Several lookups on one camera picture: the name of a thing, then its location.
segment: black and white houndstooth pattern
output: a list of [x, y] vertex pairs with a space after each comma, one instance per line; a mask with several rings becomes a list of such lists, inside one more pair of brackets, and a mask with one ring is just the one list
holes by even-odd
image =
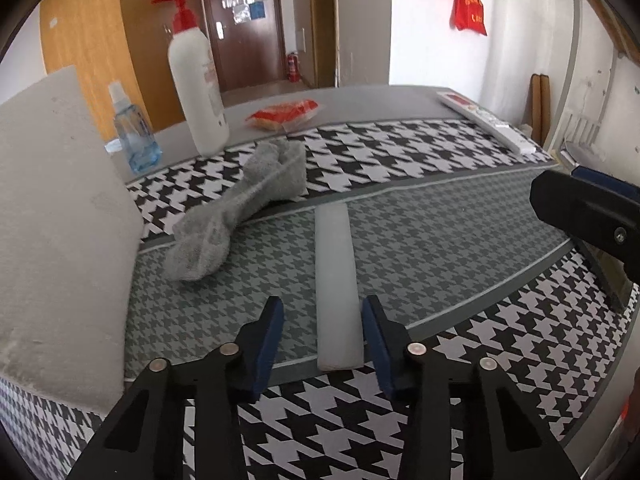
[[[290, 134], [306, 144], [312, 198], [370, 184], [524, 163], [549, 162], [542, 150], [516, 156], [465, 120], [411, 120], [322, 126]], [[143, 239], [172, 234], [189, 208], [215, 200], [242, 178], [255, 142], [194, 158], [129, 185], [145, 220]]]
[[[587, 261], [573, 250], [508, 298], [426, 343], [452, 360], [494, 357], [535, 397], [540, 415], [562, 440], [607, 377], [638, 297], [634, 286], [624, 313], [612, 312]], [[369, 365], [269, 388], [239, 413], [248, 471], [256, 480], [396, 478], [407, 412], [382, 396]], [[62, 480], [101, 423], [93, 413], [32, 396], [4, 380], [0, 421], [43, 480]], [[186, 478], [193, 475], [193, 421], [191, 404]], [[462, 478], [463, 442], [454, 427], [452, 478]]]

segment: houndstooth mattress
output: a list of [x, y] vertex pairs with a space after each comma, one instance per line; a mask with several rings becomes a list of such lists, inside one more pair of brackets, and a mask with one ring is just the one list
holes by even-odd
[[[342, 124], [290, 136], [307, 147], [303, 200], [393, 180], [548, 163], [542, 151], [516, 157], [467, 121]], [[145, 240], [171, 234], [193, 205], [215, 200], [241, 178], [254, 144], [167, 168], [130, 185]], [[636, 318], [638, 288], [622, 314], [608, 305], [575, 249], [481, 313], [426, 343], [452, 360], [494, 357], [534, 396], [561, 440], [602, 390]], [[452, 413], [456, 400], [452, 399]], [[406, 410], [380, 393], [372, 368], [269, 388], [239, 410], [254, 478], [396, 478]], [[194, 407], [186, 407], [184, 475], [193, 476]], [[0, 380], [0, 421], [41, 479], [62, 480], [101, 424], [100, 416], [32, 396]], [[452, 431], [452, 477], [462, 478], [464, 435]]]
[[[463, 308], [563, 244], [567, 252], [567, 236], [540, 222], [529, 203], [531, 182], [542, 171], [508, 169], [421, 184], [405, 180], [371, 194], [326, 198], [348, 199], [360, 297], [378, 294], [388, 316], [409, 326]], [[314, 358], [316, 240], [309, 203], [239, 228], [225, 264], [196, 283], [164, 278], [169, 246], [139, 254], [125, 377], [135, 378], [160, 355], [176, 364], [204, 357], [232, 341], [270, 295], [282, 298], [286, 314], [276, 362]], [[288, 378], [303, 378], [290, 368]]]
[[[408, 178], [552, 162], [544, 151], [516, 156], [465, 120], [337, 124], [290, 134], [306, 145], [301, 200]], [[172, 234], [189, 208], [215, 200], [242, 178], [255, 142], [194, 158], [129, 185], [145, 220], [143, 240]]]

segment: white foam bar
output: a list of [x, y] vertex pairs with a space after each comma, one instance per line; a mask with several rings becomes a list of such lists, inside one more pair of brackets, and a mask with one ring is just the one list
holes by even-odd
[[316, 317], [318, 368], [359, 368], [364, 340], [356, 263], [345, 203], [316, 208]]

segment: remote control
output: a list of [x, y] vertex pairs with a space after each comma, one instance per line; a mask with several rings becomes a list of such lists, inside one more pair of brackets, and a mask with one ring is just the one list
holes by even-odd
[[532, 140], [527, 139], [509, 123], [500, 120], [488, 110], [479, 107], [466, 97], [455, 92], [438, 92], [440, 100], [449, 108], [472, 120], [486, 132], [492, 134], [503, 146], [509, 148], [516, 155], [528, 155], [537, 151]]

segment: metal screw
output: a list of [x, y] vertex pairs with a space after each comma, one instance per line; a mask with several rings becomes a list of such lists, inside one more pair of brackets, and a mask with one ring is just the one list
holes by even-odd
[[427, 353], [427, 347], [422, 343], [409, 343], [406, 349], [411, 355], [425, 355]]
[[616, 240], [616, 243], [618, 245], [622, 245], [626, 242], [626, 229], [623, 227], [617, 228], [613, 236]]
[[220, 347], [222, 355], [236, 355], [240, 351], [240, 347], [236, 343], [224, 343]]
[[491, 372], [498, 367], [498, 363], [495, 361], [495, 359], [491, 359], [490, 357], [483, 357], [482, 359], [480, 359], [480, 367]]
[[149, 363], [149, 370], [152, 372], [161, 372], [166, 368], [166, 359], [154, 359]]

